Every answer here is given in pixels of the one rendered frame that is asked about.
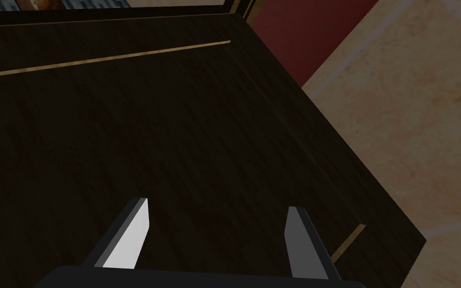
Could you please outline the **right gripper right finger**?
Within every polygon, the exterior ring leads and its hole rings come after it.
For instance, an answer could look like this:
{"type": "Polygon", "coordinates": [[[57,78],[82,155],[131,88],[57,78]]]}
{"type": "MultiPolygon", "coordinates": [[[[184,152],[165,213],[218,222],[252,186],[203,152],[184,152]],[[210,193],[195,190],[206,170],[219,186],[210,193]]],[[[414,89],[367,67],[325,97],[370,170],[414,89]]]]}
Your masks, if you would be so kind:
{"type": "Polygon", "coordinates": [[[306,209],[288,208],[283,237],[294,278],[341,280],[306,209]]]}

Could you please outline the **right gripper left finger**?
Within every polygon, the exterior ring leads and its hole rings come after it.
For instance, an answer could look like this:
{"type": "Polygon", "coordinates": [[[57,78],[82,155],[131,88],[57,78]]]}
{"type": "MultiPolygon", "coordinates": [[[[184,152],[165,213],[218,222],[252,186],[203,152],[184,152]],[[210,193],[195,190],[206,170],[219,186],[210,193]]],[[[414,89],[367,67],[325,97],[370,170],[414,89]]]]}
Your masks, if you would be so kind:
{"type": "Polygon", "coordinates": [[[147,198],[132,198],[81,264],[134,269],[150,227],[147,198]]]}

